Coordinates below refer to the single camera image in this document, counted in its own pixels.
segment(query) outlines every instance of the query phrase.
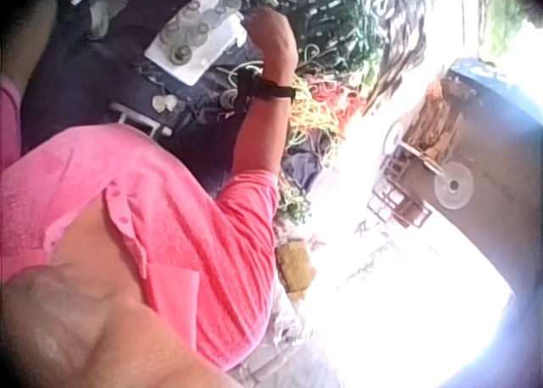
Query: black wristwatch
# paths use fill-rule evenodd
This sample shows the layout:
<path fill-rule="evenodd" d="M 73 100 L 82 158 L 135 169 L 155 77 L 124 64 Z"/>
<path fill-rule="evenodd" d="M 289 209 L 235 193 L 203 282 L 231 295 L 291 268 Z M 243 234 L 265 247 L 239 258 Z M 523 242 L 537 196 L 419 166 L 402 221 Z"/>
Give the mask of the black wristwatch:
<path fill-rule="evenodd" d="M 269 101 L 272 98 L 290 98 L 290 102 L 296 98 L 296 90 L 292 87 L 279 87 L 275 82 L 260 78 L 256 87 L 255 98 Z"/>

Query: white object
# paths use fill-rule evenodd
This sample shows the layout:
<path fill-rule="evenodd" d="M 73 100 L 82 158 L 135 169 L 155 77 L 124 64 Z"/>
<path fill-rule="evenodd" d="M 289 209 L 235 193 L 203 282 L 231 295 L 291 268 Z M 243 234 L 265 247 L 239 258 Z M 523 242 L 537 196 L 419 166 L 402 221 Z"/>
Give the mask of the white object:
<path fill-rule="evenodd" d="M 177 97 L 175 95 L 155 95 L 152 105 L 159 114 L 165 110 L 172 112 L 177 106 Z"/>
<path fill-rule="evenodd" d="M 443 176 L 434 178 L 435 197 L 444 208 L 458 210 L 465 206 L 473 195 L 473 175 L 467 167 L 457 161 L 443 166 Z"/>
<path fill-rule="evenodd" d="M 219 0 L 198 0 L 200 11 L 214 8 Z M 168 72 L 179 81 L 187 85 L 194 85 L 205 71 L 219 56 L 234 42 L 241 47 L 247 38 L 245 29 L 241 26 L 240 13 L 226 17 L 221 25 L 210 31 L 207 42 L 193 50 L 193 57 L 185 65 L 173 65 L 169 60 L 169 52 L 164 43 L 160 41 L 160 34 L 145 50 L 145 57 L 156 63 L 164 71 Z"/>
<path fill-rule="evenodd" d="M 387 156 L 392 155 L 400 144 L 403 136 L 404 126 L 400 121 L 397 121 L 393 126 L 390 127 L 389 132 L 384 139 L 383 152 Z"/>

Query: clutter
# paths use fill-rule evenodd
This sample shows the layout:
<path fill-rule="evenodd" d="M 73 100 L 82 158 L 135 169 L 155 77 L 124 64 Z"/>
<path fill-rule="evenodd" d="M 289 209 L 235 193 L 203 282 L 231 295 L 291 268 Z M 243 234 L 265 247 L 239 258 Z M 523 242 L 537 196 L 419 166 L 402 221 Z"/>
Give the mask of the clutter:
<path fill-rule="evenodd" d="M 295 225 L 304 224 L 311 215 L 310 203 L 304 191 L 294 186 L 284 172 L 279 174 L 279 206 L 277 207 L 276 222 L 289 220 Z"/>

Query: wall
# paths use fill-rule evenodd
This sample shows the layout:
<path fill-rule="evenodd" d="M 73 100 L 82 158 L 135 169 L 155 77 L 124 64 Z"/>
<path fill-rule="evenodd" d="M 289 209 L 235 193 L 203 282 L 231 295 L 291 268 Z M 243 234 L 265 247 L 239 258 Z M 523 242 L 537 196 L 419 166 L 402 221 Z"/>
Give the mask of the wall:
<path fill-rule="evenodd" d="M 463 114 L 451 160 L 464 163 L 473 174 L 469 203 L 457 211 L 442 208 L 434 196 L 434 175 L 420 163 L 410 168 L 403 183 L 478 247 L 510 284 L 516 300 L 492 345 L 443 388 L 539 387 L 543 306 L 534 287 L 541 269 L 542 127 L 490 92 L 482 106 L 476 101 Z"/>
<path fill-rule="evenodd" d="M 540 268 L 541 125 L 492 93 L 482 103 L 463 110 L 450 158 L 473 174 L 469 203 L 456 211 L 441 207 L 434 175 L 419 163 L 403 183 L 459 228 L 521 297 L 533 289 Z"/>

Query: yellow wire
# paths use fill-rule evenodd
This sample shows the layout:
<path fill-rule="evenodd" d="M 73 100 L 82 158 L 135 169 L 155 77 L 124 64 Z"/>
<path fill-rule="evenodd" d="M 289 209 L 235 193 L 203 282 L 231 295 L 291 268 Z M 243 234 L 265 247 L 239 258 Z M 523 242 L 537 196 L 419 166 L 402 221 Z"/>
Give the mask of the yellow wire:
<path fill-rule="evenodd" d="M 221 69 L 221 71 L 228 73 L 228 81 L 233 87 L 238 87 L 233 80 L 233 76 L 238 74 L 238 70 L 249 68 L 257 74 L 261 74 L 262 64 L 263 62 L 260 60 L 248 61 L 236 66 L 231 71 L 224 69 Z M 287 143 L 287 149 L 303 143 L 307 139 L 308 132 L 313 129 L 320 129 L 327 134 L 333 134 L 334 138 L 330 142 L 330 150 L 322 156 L 322 166 L 329 168 L 335 162 L 341 142 L 338 135 L 339 121 L 326 104 L 319 103 L 313 98 L 306 79 L 295 75 L 292 87 L 296 89 L 296 98 L 290 107 L 290 117 L 288 118 L 293 134 Z"/>

